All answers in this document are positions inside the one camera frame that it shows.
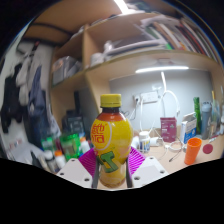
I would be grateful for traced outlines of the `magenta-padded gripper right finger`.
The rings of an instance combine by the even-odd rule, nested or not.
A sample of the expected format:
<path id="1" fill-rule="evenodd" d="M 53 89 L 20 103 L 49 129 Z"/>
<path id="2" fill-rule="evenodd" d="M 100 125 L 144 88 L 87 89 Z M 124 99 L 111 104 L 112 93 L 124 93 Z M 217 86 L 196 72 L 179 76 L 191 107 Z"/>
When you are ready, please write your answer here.
<path id="1" fill-rule="evenodd" d="M 126 183 L 128 188 L 140 188 L 168 175 L 154 156 L 146 157 L 131 148 L 126 160 Z"/>

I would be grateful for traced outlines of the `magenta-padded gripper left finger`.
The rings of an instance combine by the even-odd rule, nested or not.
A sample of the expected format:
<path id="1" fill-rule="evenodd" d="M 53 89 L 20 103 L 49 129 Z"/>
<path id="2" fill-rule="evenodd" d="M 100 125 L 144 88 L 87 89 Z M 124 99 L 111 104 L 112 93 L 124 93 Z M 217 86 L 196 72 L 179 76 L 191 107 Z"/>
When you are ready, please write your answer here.
<path id="1" fill-rule="evenodd" d="M 99 163 L 93 149 L 80 158 L 70 159 L 57 175 L 84 188 L 98 187 Z"/>

